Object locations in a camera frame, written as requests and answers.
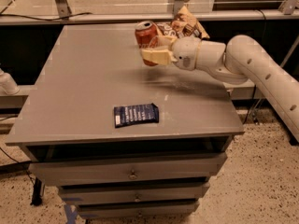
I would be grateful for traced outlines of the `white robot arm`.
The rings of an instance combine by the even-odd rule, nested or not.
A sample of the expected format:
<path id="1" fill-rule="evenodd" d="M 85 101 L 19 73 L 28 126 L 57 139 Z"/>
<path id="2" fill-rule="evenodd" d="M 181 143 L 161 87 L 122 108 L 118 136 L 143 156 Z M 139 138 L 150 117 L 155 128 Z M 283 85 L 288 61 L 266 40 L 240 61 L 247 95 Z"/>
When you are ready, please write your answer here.
<path id="1" fill-rule="evenodd" d="M 251 80 L 299 140 L 299 82 L 253 38 L 237 35 L 224 44 L 193 36 L 157 35 L 148 48 L 141 49 L 141 56 L 152 63 L 202 70 L 230 84 Z"/>

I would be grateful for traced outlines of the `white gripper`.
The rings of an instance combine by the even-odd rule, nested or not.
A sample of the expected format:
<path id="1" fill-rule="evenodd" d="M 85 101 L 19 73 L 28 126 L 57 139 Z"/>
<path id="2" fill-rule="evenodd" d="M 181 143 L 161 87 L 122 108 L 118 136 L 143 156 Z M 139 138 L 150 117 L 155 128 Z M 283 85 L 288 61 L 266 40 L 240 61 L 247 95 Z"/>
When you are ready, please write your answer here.
<path id="1" fill-rule="evenodd" d="M 176 37 L 169 35 L 156 35 L 153 37 L 149 42 L 149 48 L 141 50 L 141 56 L 145 64 L 169 65 L 174 63 L 179 69 L 194 70 L 201 40 L 193 36 L 185 36 L 176 40 Z"/>

